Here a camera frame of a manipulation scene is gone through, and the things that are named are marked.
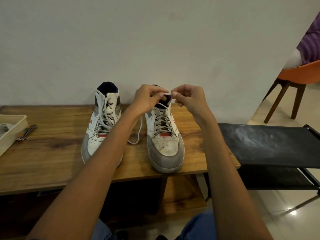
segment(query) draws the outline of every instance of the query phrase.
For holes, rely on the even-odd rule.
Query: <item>person's left hand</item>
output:
[[[142,84],[136,91],[131,107],[134,107],[142,115],[158,104],[159,100],[165,101],[165,93],[167,92],[168,90],[159,86]]]

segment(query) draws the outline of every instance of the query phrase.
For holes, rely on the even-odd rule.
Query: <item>orange chair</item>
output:
[[[264,120],[264,123],[268,123],[271,116],[273,115],[274,111],[278,107],[278,104],[280,103],[282,97],[286,93],[288,87],[295,87],[297,88],[297,94],[296,98],[294,100],[294,105],[292,109],[291,119],[295,119],[298,113],[298,109],[301,103],[301,99],[304,93],[304,90],[306,88],[306,84],[312,84],[317,83],[320,81],[320,60],[314,61],[312,63],[302,65],[297,68],[282,70],[280,74],[278,75],[278,78],[274,81],[271,88],[267,92],[266,96],[263,100],[266,99],[266,97],[272,92],[272,90],[280,84],[282,86],[282,89],[274,101],[274,104],[272,105],[268,115],[266,116],[266,119]]]

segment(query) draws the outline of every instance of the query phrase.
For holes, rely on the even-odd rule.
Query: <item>wooden tabletop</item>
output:
[[[92,111],[93,105],[2,107],[1,114],[27,115],[28,123],[38,127],[28,140],[15,142],[0,156],[0,195],[64,187],[84,165],[81,145]],[[173,104],[172,114],[185,146],[184,164],[177,174],[206,172],[200,128],[185,107]],[[140,122],[130,141],[136,141],[139,127]],[[162,176],[149,162],[146,136],[143,118],[140,142],[126,146],[113,182]],[[230,154],[239,168],[239,162]]]

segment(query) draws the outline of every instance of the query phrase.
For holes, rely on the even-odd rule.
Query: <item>shoe upper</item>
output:
[[[95,93],[95,106],[82,145],[86,147],[82,149],[84,161],[93,155],[120,117],[121,101],[118,88],[112,82],[104,82]]]
[[[180,165],[184,157],[184,145],[171,113],[171,97],[160,101],[146,113],[147,143],[150,157],[163,168]]]

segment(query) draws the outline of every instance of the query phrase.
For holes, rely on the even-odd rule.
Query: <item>person's left arm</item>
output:
[[[165,99],[167,90],[142,85],[90,160],[42,215],[27,239],[90,239],[113,174],[138,119]]]

